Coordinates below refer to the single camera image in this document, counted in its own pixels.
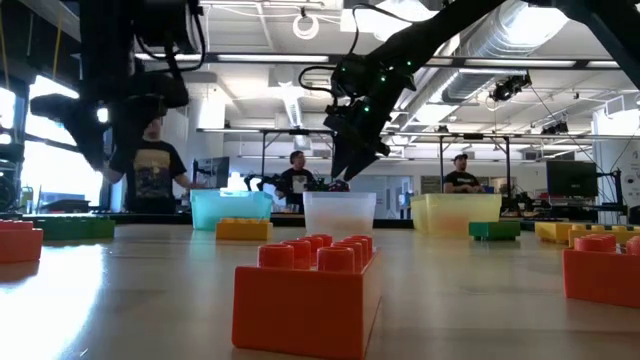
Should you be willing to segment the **green toy building block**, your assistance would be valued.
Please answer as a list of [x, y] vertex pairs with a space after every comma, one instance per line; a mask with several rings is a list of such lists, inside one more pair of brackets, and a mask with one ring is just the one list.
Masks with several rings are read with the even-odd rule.
[[515, 241], [521, 234], [519, 222], [470, 222], [468, 233], [475, 241]]
[[116, 226], [108, 217], [94, 216], [42, 217], [33, 223], [49, 242], [112, 239]]

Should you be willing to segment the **long ceiling light strip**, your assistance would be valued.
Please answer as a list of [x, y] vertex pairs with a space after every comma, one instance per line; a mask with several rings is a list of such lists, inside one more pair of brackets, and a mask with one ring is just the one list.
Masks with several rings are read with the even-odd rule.
[[207, 53], [178, 54], [178, 62], [197, 63], [251, 63], [251, 64], [329, 64], [335, 62], [334, 55], [275, 54], [275, 53]]

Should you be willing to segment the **person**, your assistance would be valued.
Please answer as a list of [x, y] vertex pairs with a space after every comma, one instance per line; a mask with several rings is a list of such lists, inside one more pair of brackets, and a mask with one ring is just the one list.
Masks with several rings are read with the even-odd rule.
[[279, 199], [284, 198], [287, 205], [294, 205], [298, 213], [303, 213], [303, 194], [313, 182], [314, 176], [305, 168], [306, 158], [302, 151], [292, 152], [289, 161], [291, 167], [280, 175], [283, 185], [275, 194]]
[[126, 178], [124, 208], [131, 213], [174, 214], [173, 185], [190, 191], [202, 188], [186, 175], [186, 167], [173, 145], [161, 139], [162, 117], [144, 130], [132, 157], [114, 154], [101, 173], [112, 184]]
[[467, 171], [467, 154], [459, 154], [453, 159], [455, 169], [444, 177], [445, 193], [481, 193], [478, 179]]

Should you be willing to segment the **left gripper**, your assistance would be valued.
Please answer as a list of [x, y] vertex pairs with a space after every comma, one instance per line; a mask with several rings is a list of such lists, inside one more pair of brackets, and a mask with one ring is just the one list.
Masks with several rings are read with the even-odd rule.
[[[180, 72], [171, 75], [114, 72], [102, 83], [102, 101], [124, 101], [112, 110], [115, 144], [112, 161], [129, 163], [135, 157], [149, 124], [164, 116], [166, 107], [186, 106], [189, 93]], [[48, 94], [34, 97], [30, 101], [30, 111], [35, 116], [61, 123], [89, 165], [94, 170], [103, 168], [104, 132], [108, 125], [99, 121], [96, 107], [80, 99]]]

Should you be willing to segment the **clear white plastic bin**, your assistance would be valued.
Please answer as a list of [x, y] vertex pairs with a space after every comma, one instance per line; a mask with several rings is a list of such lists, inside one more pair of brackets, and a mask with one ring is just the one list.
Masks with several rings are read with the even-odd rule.
[[[305, 229], [308, 235], [324, 234], [309, 233], [307, 223], [312, 217], [364, 217], [374, 221], [376, 208], [376, 194], [366, 192], [305, 192], [303, 194]], [[333, 237], [346, 237], [350, 235], [336, 234]]]

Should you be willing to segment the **yellow translucent plastic bin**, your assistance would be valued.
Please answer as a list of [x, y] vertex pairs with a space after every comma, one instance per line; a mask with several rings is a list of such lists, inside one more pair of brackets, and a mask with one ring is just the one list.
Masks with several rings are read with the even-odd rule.
[[497, 194], [433, 193], [411, 198], [410, 206], [414, 229], [434, 236], [429, 230], [429, 215], [432, 211], [461, 211], [470, 214], [470, 222], [498, 222], [502, 198]]

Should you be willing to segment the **black computer monitor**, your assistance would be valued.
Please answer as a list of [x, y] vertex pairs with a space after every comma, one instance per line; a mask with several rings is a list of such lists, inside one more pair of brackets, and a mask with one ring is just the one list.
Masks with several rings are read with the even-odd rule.
[[598, 195], [597, 167], [592, 162], [546, 162], [547, 192], [551, 197], [594, 198]]
[[222, 189], [228, 185], [230, 159], [228, 157], [194, 159], [192, 181], [205, 188]]

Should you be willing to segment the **black aluminium table frame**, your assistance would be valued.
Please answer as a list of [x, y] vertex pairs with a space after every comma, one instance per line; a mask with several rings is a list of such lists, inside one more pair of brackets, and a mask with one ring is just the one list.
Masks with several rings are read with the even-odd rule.
[[[46, 218], [70, 218], [70, 217], [106, 217], [114, 220], [117, 225], [130, 224], [163, 224], [163, 225], [191, 225], [190, 214], [174, 215], [149, 215], [149, 214], [129, 214], [129, 213], [106, 213], [106, 214], [36, 214], [25, 215], [18, 213], [0, 213], [1, 220], [25, 220], [36, 221]], [[275, 227], [304, 227], [305, 220], [302, 215], [277, 215], [271, 217], [271, 223]], [[413, 221], [407, 219], [375, 219], [374, 229], [413, 229]]]

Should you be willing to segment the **black metal gantry frame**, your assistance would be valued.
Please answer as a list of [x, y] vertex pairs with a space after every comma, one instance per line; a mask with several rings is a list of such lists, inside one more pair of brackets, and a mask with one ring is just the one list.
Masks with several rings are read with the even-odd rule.
[[333, 161], [333, 157], [334, 157], [334, 153], [335, 153], [335, 136], [336, 134], [331, 131], [331, 130], [322, 130], [322, 129], [306, 129], [306, 128], [292, 128], [292, 129], [268, 129], [268, 128], [262, 128], [262, 129], [258, 129], [258, 132], [262, 135], [262, 145], [261, 145], [261, 154], [260, 154], [260, 160], [261, 160], [261, 170], [260, 170], [260, 175], [262, 177], [265, 176], [265, 166], [266, 166], [266, 149], [269, 147], [269, 144], [267, 143], [267, 136], [271, 133], [276, 134], [277, 136], [280, 136], [281, 134], [286, 134], [289, 136], [307, 136], [310, 137], [311, 135], [317, 135], [320, 138], [322, 138], [323, 136], [329, 137], [331, 139], [331, 143], [329, 146], [329, 150], [331, 152], [331, 154], [329, 156], [315, 156], [312, 155], [310, 157], [307, 157], [307, 160], [330, 160]]
[[506, 168], [506, 186], [507, 186], [507, 202], [510, 202], [513, 198], [513, 190], [512, 190], [512, 179], [511, 179], [511, 137], [509, 134], [502, 133], [443, 133], [436, 132], [435, 133], [438, 139], [438, 160], [439, 160], [439, 170], [441, 177], [441, 191], [445, 191], [445, 183], [444, 183], [444, 140], [447, 138], [451, 138], [453, 142], [458, 140], [462, 141], [471, 141], [471, 142], [482, 142], [482, 141], [490, 141], [495, 146], [497, 146], [504, 154], [505, 154], [505, 168]]

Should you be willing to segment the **silver ribbed ceiling duct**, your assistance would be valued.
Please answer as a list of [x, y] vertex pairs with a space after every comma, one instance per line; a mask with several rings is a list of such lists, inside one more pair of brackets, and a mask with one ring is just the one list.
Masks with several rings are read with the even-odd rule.
[[[568, 22], [558, 9], [534, 7], [521, 0], [507, 0], [481, 21], [456, 49], [461, 57], [527, 57], [552, 39]], [[488, 73], [449, 71], [441, 98], [461, 103], [476, 95], [493, 78]]]

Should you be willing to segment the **teal translucent plastic bin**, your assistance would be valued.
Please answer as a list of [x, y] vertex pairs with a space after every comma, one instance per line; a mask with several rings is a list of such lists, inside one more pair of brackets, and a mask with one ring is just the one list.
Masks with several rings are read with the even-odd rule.
[[264, 192], [195, 189], [190, 204], [193, 228], [215, 232], [223, 218], [269, 219], [273, 198]]

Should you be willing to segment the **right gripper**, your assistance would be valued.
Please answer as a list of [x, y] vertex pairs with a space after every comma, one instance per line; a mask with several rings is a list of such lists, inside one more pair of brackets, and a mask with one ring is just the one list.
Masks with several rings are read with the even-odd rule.
[[399, 95], [400, 84], [387, 79], [375, 82], [363, 97], [349, 105], [326, 107], [324, 125], [336, 133], [331, 165], [333, 178], [346, 169], [343, 179], [351, 181], [379, 159], [376, 153], [390, 153], [389, 146], [381, 140], [381, 132]]

